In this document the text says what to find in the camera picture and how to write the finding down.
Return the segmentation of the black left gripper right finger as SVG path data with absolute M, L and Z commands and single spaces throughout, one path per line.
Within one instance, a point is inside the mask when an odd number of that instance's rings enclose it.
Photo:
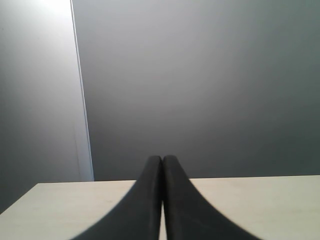
M 174 155 L 163 158 L 168 240 L 250 240 L 251 234 L 215 209 L 191 183 Z

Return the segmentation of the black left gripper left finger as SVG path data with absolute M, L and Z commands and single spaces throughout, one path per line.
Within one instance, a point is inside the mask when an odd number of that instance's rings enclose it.
M 141 175 L 98 222 L 75 240 L 158 240 L 162 213 L 162 159 L 147 159 Z

